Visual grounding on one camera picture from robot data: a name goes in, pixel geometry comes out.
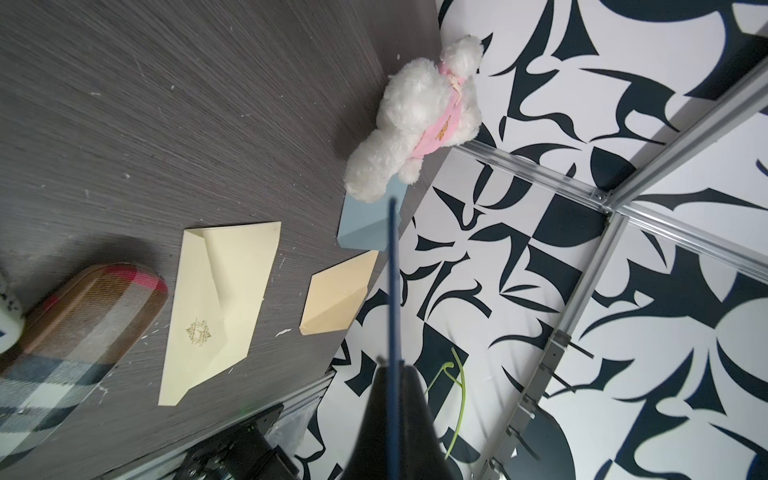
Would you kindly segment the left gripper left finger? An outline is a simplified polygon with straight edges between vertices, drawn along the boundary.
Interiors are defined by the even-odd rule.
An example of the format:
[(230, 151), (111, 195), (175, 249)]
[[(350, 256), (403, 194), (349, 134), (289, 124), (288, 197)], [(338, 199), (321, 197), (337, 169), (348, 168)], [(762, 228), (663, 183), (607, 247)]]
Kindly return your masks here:
[(387, 479), (387, 374), (379, 368), (351, 457), (341, 479)]

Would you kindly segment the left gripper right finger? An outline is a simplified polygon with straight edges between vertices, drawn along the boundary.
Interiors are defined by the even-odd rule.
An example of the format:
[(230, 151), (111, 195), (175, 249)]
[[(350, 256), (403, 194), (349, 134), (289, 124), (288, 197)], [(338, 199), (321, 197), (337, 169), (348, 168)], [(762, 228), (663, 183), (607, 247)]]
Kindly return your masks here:
[(451, 479), (417, 369), (403, 365), (400, 380), (399, 478)]

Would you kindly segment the dark blue envelope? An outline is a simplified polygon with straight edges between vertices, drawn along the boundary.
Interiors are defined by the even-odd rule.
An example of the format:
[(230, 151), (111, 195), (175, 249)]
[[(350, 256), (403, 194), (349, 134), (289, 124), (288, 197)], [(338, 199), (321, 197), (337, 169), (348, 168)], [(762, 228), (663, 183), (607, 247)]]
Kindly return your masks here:
[(388, 372), (387, 372), (387, 475), (390, 480), (400, 477), (400, 274), (398, 265), (397, 200), (388, 202)]

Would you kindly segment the tan envelope gold emblem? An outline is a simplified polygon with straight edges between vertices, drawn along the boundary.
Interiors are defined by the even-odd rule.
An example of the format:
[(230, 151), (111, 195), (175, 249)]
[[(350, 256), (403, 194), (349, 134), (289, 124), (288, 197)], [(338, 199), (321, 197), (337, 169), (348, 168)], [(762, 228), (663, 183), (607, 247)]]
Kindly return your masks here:
[(378, 251), (368, 251), (311, 277), (301, 323), (303, 336), (346, 331), (361, 308)]

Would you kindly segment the light blue envelope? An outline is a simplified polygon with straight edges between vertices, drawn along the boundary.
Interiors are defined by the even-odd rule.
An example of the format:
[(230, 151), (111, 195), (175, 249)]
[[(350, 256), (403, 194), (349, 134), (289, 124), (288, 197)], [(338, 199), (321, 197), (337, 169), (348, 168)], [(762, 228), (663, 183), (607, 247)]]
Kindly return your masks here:
[(384, 197), (374, 203), (361, 202), (347, 194), (337, 231), (338, 245), (353, 250), (386, 250), (389, 242), (389, 199), (396, 200), (397, 212), (400, 212), (406, 192), (407, 186), (393, 177)]

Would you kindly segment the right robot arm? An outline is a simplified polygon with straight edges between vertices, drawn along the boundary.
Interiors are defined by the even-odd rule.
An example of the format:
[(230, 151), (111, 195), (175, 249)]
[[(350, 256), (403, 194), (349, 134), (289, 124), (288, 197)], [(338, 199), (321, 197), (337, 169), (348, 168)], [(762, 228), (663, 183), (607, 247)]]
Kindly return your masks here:
[(265, 439), (279, 419), (278, 403), (193, 446), (174, 479), (297, 479), (299, 470), (280, 446)]

